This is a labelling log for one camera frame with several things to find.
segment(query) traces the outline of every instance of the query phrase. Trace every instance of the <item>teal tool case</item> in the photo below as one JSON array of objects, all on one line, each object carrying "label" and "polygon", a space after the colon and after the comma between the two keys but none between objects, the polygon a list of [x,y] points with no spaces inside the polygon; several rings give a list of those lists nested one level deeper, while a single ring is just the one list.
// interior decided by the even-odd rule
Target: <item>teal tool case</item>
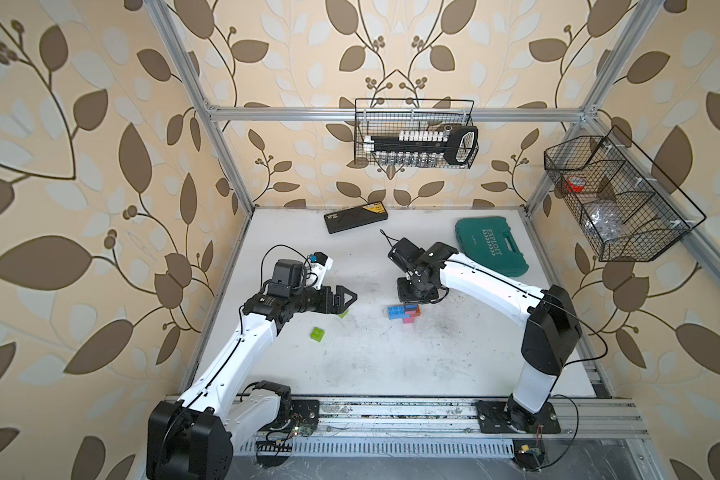
[{"label": "teal tool case", "polygon": [[456,222],[456,239],[461,252],[482,266],[506,276],[528,272],[528,264],[503,216],[462,218]]}]

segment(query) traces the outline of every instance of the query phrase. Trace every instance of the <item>black case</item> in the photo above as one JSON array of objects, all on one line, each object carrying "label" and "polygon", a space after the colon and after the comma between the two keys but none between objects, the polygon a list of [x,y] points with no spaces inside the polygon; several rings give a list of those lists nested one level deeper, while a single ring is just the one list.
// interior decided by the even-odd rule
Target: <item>black case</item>
[{"label": "black case", "polygon": [[381,202],[355,206],[325,215],[329,234],[386,220],[387,217],[387,209]]}]

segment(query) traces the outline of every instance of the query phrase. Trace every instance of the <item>wire basket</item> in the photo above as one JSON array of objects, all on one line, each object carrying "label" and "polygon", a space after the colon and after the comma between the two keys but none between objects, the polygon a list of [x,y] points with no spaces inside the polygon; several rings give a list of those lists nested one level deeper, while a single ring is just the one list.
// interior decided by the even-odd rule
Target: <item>wire basket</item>
[{"label": "wire basket", "polygon": [[470,168],[478,154],[473,106],[471,100],[356,99],[355,166]]},{"label": "wire basket", "polygon": [[[547,148],[544,169],[574,214],[598,260],[650,262],[706,220],[701,209],[653,162],[643,174],[624,155],[621,129],[581,136]],[[680,195],[670,196],[676,191]],[[678,200],[698,212],[688,217]]]}]

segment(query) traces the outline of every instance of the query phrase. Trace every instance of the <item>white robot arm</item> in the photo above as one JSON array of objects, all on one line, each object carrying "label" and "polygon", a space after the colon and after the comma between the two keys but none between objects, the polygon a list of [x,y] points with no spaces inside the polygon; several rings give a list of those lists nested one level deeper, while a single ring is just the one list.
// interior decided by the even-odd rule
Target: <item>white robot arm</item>
[{"label": "white robot arm", "polygon": [[504,418],[512,429],[528,432],[538,423],[537,414],[581,338],[566,290],[517,282],[440,242],[424,251],[402,238],[392,245],[388,257],[407,274],[398,278],[401,302],[439,302],[438,289],[453,288],[492,306],[524,329],[525,363]]},{"label": "white robot arm", "polygon": [[[234,451],[251,436],[269,424],[288,423],[292,416],[288,386],[259,382],[245,401],[235,406],[233,402],[256,360],[294,313],[342,313],[356,301],[357,295],[343,286],[337,286],[334,294],[322,285],[332,259],[318,252],[308,260],[308,264],[279,260],[272,279],[240,306],[240,325],[208,369],[175,403],[160,402],[152,411],[148,478],[222,479]],[[220,416],[227,416],[227,421],[222,424]]]}]

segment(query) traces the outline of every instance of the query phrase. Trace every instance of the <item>floral wallpaper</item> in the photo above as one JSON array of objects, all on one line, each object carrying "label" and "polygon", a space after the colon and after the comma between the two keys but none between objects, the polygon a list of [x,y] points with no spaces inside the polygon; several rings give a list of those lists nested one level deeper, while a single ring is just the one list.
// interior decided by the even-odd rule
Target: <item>floral wallpaper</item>
[{"label": "floral wallpaper", "polygon": [[0,2],[0,478],[132,477],[218,293],[245,215],[167,58],[140,2]]},{"label": "floral wallpaper", "polygon": [[520,206],[544,172],[542,152],[559,143],[555,122],[477,124],[479,153],[469,169],[381,167],[354,157],[353,130],[321,122],[224,122],[222,129],[260,206]]},{"label": "floral wallpaper", "polygon": [[[667,0],[600,111],[706,212],[720,246],[720,0]],[[609,345],[616,394],[634,398],[666,471],[720,480],[720,288],[676,244],[646,264],[597,262],[566,204],[536,216],[576,311]],[[597,338],[590,336],[600,352]]]},{"label": "floral wallpaper", "polygon": [[630,0],[168,0],[206,96],[225,107],[341,97],[579,107]]}]

